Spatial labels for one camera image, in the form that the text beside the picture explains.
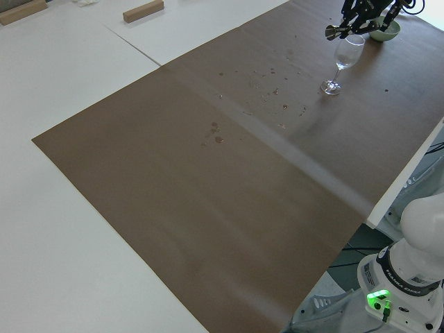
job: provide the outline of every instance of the bowl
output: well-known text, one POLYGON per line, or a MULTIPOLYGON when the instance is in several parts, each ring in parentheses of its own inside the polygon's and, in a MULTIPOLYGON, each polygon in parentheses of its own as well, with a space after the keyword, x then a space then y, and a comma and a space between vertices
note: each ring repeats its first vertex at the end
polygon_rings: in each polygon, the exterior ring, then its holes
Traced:
MULTIPOLYGON (((375 21, 382 25, 382 22, 384 21, 385 16, 379 16, 375 21)), ((400 33, 401 27, 396 21, 392 21, 390 25, 388 26, 387 30, 382 32, 381 30, 375 30, 369 33, 370 37, 372 39, 377 40, 378 42, 385 42, 387 40, 392 40, 396 37, 398 33, 400 33)))

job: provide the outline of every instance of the crumpled white tissue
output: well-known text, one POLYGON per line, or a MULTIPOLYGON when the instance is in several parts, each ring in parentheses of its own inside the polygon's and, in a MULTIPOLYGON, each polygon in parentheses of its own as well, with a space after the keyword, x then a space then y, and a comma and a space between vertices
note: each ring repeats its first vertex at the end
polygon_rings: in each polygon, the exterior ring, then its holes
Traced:
POLYGON ((72 2, 76 2, 80 7, 91 5, 92 3, 99 2, 100 0, 72 0, 72 2))

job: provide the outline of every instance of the glowing green indicator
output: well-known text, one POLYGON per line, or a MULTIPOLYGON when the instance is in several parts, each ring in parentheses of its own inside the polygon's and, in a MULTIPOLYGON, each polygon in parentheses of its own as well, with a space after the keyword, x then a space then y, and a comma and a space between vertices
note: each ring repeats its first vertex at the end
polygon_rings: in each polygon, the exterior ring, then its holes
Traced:
POLYGON ((376 309, 380 309, 380 307, 378 307, 379 304, 376 305, 376 306, 375 306, 375 304, 378 301, 381 301, 381 300, 383 300, 385 298, 388 298, 389 296, 390 296, 390 291, 385 290, 385 289, 382 289, 382 290, 379 290, 379 291, 375 291, 374 293, 369 293, 367 295, 368 305, 370 305, 371 307, 374 307, 376 309))

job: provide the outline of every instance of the wine glass base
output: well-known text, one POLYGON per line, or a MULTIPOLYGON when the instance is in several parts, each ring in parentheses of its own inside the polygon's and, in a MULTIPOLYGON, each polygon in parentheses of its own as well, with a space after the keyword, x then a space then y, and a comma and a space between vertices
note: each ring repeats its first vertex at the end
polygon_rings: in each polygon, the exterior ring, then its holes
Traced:
POLYGON ((328 95, 337 95, 341 92, 341 86, 336 81, 328 80, 322 82, 321 90, 328 95))

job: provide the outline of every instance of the brown wooden block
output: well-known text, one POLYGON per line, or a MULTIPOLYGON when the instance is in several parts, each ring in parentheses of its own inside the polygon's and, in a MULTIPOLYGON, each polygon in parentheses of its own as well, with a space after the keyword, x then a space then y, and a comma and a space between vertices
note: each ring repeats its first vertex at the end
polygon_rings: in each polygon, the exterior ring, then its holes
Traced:
POLYGON ((150 3, 142 5, 140 7, 134 8, 132 10, 128 10, 123 13, 123 20, 126 23, 134 22, 142 17, 153 14, 154 12, 158 12, 159 10, 164 9, 163 0, 154 0, 150 3))
POLYGON ((33 0, 1 13, 0 23, 5 26, 6 24, 13 23, 46 8, 48 8, 48 6, 45 0, 33 0))

